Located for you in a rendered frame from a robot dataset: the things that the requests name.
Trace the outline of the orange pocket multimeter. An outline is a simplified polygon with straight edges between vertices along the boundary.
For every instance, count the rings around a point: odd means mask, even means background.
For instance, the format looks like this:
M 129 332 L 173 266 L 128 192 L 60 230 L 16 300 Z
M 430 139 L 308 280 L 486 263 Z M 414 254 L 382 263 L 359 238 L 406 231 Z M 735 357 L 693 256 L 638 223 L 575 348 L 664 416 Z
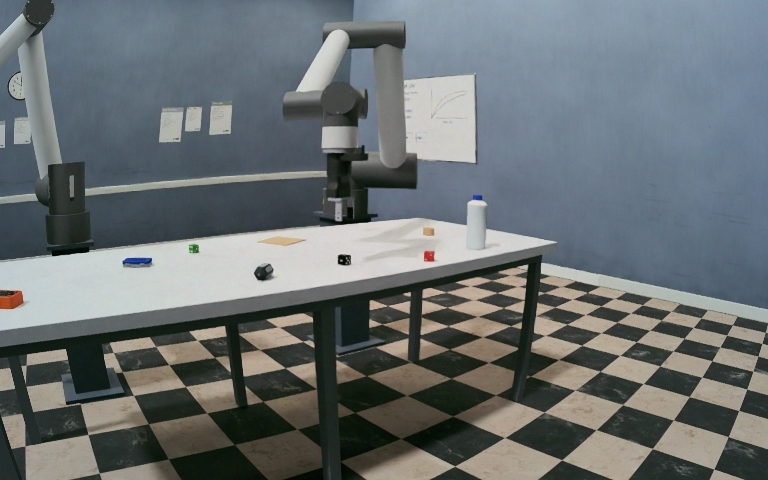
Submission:
M 14 309 L 24 303 L 20 290 L 0 290 L 0 309 Z

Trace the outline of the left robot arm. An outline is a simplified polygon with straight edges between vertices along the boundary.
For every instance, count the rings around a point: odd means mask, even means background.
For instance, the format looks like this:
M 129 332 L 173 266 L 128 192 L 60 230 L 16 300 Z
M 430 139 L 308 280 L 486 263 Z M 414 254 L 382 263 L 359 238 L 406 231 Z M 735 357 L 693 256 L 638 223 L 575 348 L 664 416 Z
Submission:
M 380 152 L 365 152 L 368 161 L 352 161 L 354 215 L 368 213 L 368 187 L 416 189 L 417 153 L 406 148 L 404 22 L 325 23 L 322 48 L 297 91 L 283 99 L 285 121 L 323 119 L 323 127 L 358 127 L 358 119 L 367 118 L 367 89 L 331 81 L 346 49 L 373 49 Z

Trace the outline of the white bottle with blue cap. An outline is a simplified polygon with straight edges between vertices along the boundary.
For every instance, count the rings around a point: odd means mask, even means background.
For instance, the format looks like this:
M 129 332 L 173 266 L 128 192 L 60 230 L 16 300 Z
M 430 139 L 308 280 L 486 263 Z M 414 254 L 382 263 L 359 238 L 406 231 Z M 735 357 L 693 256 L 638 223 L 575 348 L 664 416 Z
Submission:
M 467 205 L 466 248 L 471 250 L 486 248 L 487 204 L 481 200 L 482 195 L 473 195 Z

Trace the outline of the tan flat mat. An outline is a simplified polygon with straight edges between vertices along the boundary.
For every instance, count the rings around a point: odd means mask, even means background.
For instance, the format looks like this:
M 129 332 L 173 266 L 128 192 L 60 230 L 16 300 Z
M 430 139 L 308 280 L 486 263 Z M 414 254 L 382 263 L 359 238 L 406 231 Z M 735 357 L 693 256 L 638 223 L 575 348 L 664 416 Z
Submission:
M 275 245 L 288 246 L 288 245 L 295 244 L 295 243 L 298 243 L 298 242 L 302 242 L 302 241 L 305 241 L 305 240 L 306 239 L 276 236 L 276 237 L 273 237 L 273 238 L 257 241 L 257 243 L 266 243 L 266 244 L 275 244 Z

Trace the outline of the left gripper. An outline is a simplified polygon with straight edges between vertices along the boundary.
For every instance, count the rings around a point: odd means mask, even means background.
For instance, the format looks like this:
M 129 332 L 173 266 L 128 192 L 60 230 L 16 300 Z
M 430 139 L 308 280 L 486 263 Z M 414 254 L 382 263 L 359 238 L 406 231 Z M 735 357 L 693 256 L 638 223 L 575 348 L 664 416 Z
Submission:
M 368 161 L 368 153 L 356 153 L 358 148 L 358 127 L 323 127 L 322 148 L 327 153 L 328 184 L 326 198 L 336 201 L 335 221 L 343 221 L 343 199 L 347 202 L 347 219 L 354 219 L 354 200 L 351 196 L 350 176 L 352 161 Z M 342 198 L 342 199 L 341 199 Z

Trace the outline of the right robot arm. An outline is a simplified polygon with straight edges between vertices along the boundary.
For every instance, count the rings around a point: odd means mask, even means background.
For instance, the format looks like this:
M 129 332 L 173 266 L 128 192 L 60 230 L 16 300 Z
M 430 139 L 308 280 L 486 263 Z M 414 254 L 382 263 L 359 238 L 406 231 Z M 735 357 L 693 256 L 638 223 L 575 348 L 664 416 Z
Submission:
M 41 31 L 54 11 L 52 0 L 26 2 L 0 36 L 0 69 L 18 49 L 40 174 L 35 194 L 42 205 L 49 207 L 45 215 L 47 243 L 68 245 L 91 239 L 90 210 L 85 207 L 85 162 L 62 163 L 56 133 Z

